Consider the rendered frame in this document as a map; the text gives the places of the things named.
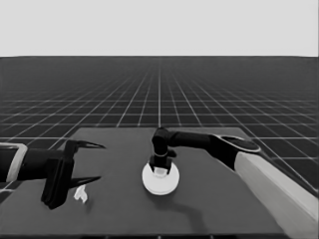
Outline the small thin white T-shaped piece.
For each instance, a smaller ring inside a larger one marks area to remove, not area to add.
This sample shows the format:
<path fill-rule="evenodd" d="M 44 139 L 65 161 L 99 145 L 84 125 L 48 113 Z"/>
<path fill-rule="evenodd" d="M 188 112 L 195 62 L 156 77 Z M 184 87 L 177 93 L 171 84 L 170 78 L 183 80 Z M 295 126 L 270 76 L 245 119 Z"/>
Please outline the small thin white T-shaped piece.
<path fill-rule="evenodd" d="M 81 200 L 83 203 L 86 203 L 89 199 L 88 194 L 86 192 L 86 186 L 81 185 L 76 189 L 76 192 L 74 194 L 74 198 L 76 200 Z"/>

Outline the large thick white disc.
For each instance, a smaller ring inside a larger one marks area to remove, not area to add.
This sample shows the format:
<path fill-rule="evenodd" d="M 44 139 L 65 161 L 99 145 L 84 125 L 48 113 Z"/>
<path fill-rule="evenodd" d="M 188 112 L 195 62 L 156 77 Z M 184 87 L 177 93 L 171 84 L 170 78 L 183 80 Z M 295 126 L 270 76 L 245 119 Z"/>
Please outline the large thick white disc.
<path fill-rule="evenodd" d="M 142 171 L 142 181 L 145 189 L 153 195 L 168 195 L 174 192 L 179 183 L 179 171 L 174 163 L 170 170 L 161 167 L 151 168 L 147 163 Z"/>

